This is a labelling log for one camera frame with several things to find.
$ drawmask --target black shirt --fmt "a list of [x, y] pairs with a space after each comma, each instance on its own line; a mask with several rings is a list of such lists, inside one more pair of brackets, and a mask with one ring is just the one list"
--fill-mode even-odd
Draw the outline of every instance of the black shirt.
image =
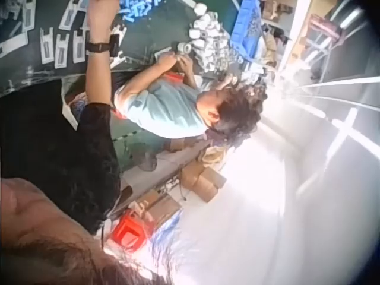
[[110, 106], [88, 104], [75, 130], [60, 94], [52, 81], [0, 99], [1, 176], [32, 182], [95, 234], [120, 194]]

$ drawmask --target black sleeve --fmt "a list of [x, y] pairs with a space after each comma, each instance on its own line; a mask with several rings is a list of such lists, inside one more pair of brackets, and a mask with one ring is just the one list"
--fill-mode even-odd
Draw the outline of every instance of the black sleeve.
[[93, 211], [103, 215], [99, 218], [104, 220], [120, 195], [120, 170], [110, 133], [110, 106], [88, 104], [81, 114], [77, 134], [84, 146], [81, 157], [92, 189], [91, 204], [96, 206]]

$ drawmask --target wrist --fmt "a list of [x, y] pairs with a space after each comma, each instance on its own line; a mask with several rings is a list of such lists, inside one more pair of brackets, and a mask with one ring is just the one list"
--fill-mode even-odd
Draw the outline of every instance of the wrist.
[[104, 31], [102, 33], [90, 32], [90, 42], [91, 43], [109, 43], [111, 37], [110, 31]]

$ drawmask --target red object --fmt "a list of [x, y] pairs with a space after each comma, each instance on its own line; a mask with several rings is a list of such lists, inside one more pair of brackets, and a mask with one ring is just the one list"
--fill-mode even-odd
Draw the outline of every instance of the red object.
[[167, 72], [163, 75], [163, 77], [170, 81], [172, 84], [179, 84], [183, 82], [183, 75], [174, 73], [174, 72]]
[[127, 211], [120, 219], [119, 224], [111, 233], [111, 239], [129, 252], [136, 252], [145, 245], [148, 237], [144, 222], [132, 215], [132, 211]]

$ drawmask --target hand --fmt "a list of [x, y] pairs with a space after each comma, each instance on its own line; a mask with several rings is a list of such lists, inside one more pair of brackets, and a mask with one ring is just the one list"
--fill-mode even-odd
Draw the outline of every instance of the hand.
[[184, 74], [192, 74], [193, 73], [193, 61], [188, 55], [178, 55], [178, 65], [180, 72]]
[[168, 52], [159, 57], [157, 65], [162, 67], [165, 71], [170, 70], [177, 62], [177, 56], [174, 52]]
[[111, 25], [118, 10], [118, 0], [90, 0], [87, 21], [92, 42], [109, 42]]

